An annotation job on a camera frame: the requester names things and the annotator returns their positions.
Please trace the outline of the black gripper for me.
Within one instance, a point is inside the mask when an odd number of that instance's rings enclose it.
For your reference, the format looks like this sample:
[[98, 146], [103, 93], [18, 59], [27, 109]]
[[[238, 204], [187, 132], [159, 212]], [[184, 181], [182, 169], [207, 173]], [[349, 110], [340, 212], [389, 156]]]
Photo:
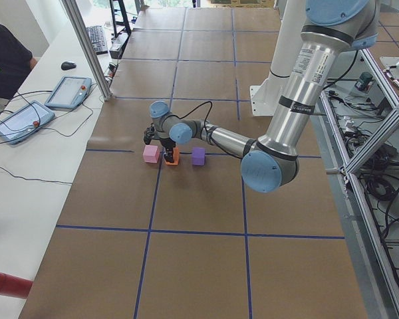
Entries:
[[165, 148], [164, 159], [166, 162], [174, 163], [174, 153], [173, 150], [176, 146], [175, 141], [173, 141], [165, 133], [155, 129], [153, 123], [151, 123], [144, 131], [143, 141], [146, 145], [150, 145], [152, 140], [158, 140], [161, 145]]

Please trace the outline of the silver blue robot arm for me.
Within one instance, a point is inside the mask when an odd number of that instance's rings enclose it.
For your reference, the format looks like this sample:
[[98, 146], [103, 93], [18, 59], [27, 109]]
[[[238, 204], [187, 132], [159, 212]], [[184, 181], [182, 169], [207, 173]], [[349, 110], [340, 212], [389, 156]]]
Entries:
[[175, 161], [174, 148], [197, 138], [241, 159], [244, 182], [261, 193], [291, 182], [299, 170], [297, 142], [315, 111], [329, 72], [340, 53], [376, 42], [379, 1], [306, 1], [300, 6], [302, 46], [267, 132], [256, 140], [211, 124], [187, 120], [157, 101], [150, 105], [152, 123], [144, 143], [158, 140], [164, 159]]

